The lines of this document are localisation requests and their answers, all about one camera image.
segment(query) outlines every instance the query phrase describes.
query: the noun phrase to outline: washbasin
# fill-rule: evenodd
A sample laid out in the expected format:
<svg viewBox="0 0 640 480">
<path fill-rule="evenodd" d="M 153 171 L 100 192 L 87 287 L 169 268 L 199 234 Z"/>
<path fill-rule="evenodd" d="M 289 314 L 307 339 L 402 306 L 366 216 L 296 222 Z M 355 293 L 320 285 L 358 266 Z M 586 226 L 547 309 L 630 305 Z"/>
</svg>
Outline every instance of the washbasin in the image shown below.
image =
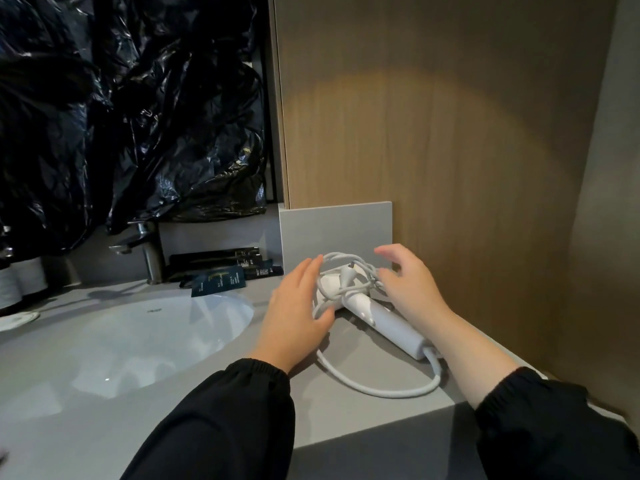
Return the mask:
<svg viewBox="0 0 640 480">
<path fill-rule="evenodd" d="M 0 419 L 49 416 L 150 386 L 221 350 L 253 317 L 240 295 L 147 295 L 0 334 Z"/>
</svg>

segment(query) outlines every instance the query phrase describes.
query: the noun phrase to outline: countertop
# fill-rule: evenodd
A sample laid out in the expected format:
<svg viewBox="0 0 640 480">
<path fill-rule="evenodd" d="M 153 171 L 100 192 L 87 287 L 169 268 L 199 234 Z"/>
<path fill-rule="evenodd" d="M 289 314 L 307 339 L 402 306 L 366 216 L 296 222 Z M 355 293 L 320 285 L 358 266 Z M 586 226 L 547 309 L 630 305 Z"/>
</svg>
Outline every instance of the countertop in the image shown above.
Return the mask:
<svg viewBox="0 0 640 480">
<path fill-rule="evenodd" d="M 225 348 L 189 369 L 87 406 L 20 422 L 2 420 L 0 445 L 10 452 L 8 461 L 0 468 L 2 479 L 119 478 L 151 430 L 189 391 L 213 372 L 250 352 L 271 291 L 280 279 L 251 281 L 247 288 L 229 292 L 242 295 L 253 304 L 252 322 Z M 188 296 L 189 293 L 190 290 L 179 290 L 174 285 L 149 286 L 144 282 L 69 289 L 39 308 L 42 313 L 39 321 L 63 314 L 72 316 L 68 320 L 77 320 L 82 308 L 133 294 L 151 297 L 151 294 Z M 377 332 L 366 330 L 356 319 L 351 322 L 347 317 L 339 315 L 323 347 L 327 359 L 348 377 L 387 389 L 418 387 L 432 377 L 427 363 L 413 361 Z M 28 333 L 28 325 L 23 329 L 23 333 Z M 6 372 L 11 366 L 9 362 L 0 363 L 0 370 Z M 343 386 L 313 361 L 294 371 L 291 395 L 296 407 L 295 448 L 464 402 L 446 371 L 442 387 L 427 396 L 380 399 Z"/>
</svg>

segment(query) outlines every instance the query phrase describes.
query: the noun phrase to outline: white cable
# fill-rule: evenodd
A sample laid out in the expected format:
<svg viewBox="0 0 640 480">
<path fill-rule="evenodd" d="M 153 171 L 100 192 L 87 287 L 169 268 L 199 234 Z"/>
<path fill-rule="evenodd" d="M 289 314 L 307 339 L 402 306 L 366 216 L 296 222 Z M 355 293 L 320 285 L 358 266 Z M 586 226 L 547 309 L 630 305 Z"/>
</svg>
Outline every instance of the white cable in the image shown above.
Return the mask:
<svg viewBox="0 0 640 480">
<path fill-rule="evenodd" d="M 329 295 L 323 286 L 321 279 L 322 277 L 331 272 L 324 271 L 320 273 L 317 279 L 317 287 L 318 291 L 324 296 L 325 301 L 318 302 L 316 305 L 313 315 L 314 318 L 319 318 L 322 313 L 324 313 L 325 309 L 329 307 L 332 302 L 341 300 L 342 297 L 349 292 L 359 291 L 365 294 L 368 294 L 370 290 L 377 289 L 381 292 L 384 292 L 384 285 L 380 282 L 380 277 L 378 276 L 378 270 L 369 263 L 366 263 L 361 257 L 353 255 L 353 254 L 343 254 L 343 253 L 329 253 L 324 255 L 324 262 L 330 262 L 336 259 L 344 260 L 350 259 L 352 262 L 357 263 L 362 270 L 367 275 L 367 282 L 364 284 L 356 284 L 347 287 L 341 287 L 336 293 Z M 431 364 L 431 368 L 433 369 L 434 377 L 426 386 L 419 387 L 417 389 L 409 389 L 409 390 L 382 390 L 382 389 L 373 389 L 372 387 L 363 386 L 362 384 L 358 384 L 357 382 L 349 379 L 340 371 L 336 370 L 334 366 L 332 366 L 329 361 L 324 357 L 322 352 L 318 350 L 316 352 L 318 362 L 324 366 L 324 368 L 329 371 L 336 379 L 345 384 L 346 386 L 355 389 L 363 394 L 373 395 L 376 397 L 386 397 L 389 399 L 402 399 L 407 397 L 418 397 L 421 395 L 428 394 L 434 391 L 440 385 L 440 377 L 442 376 L 442 366 L 440 365 L 438 358 L 436 357 L 436 350 L 432 347 L 424 347 L 422 349 L 424 352 L 424 356 L 427 358 L 429 363 Z"/>
</svg>

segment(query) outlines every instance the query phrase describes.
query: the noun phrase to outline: right hand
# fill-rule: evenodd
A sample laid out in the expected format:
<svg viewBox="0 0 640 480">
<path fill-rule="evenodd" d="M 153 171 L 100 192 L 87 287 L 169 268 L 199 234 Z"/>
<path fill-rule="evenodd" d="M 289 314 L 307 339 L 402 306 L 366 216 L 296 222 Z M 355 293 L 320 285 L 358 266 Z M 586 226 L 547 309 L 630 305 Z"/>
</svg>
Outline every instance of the right hand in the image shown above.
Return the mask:
<svg viewBox="0 0 640 480">
<path fill-rule="evenodd" d="M 425 320 L 450 312 L 427 266 L 402 244 L 380 246 L 374 252 L 399 264 L 398 274 L 380 268 L 380 281 L 394 306 L 409 323 L 419 327 Z"/>
</svg>

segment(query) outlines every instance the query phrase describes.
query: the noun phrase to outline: chrome faucet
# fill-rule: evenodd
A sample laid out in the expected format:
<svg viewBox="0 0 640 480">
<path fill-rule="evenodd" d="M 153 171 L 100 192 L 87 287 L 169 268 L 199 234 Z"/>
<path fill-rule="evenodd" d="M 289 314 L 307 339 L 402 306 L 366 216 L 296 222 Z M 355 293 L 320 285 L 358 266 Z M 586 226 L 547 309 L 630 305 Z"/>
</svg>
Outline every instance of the chrome faucet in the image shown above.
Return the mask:
<svg viewBox="0 0 640 480">
<path fill-rule="evenodd" d="M 137 235 L 132 235 L 122 241 L 109 246 L 117 254 L 131 254 L 133 248 L 142 246 L 147 265 L 147 282 L 157 285 L 164 279 L 164 252 L 160 241 L 160 232 L 155 222 L 130 222 L 138 229 Z"/>
</svg>

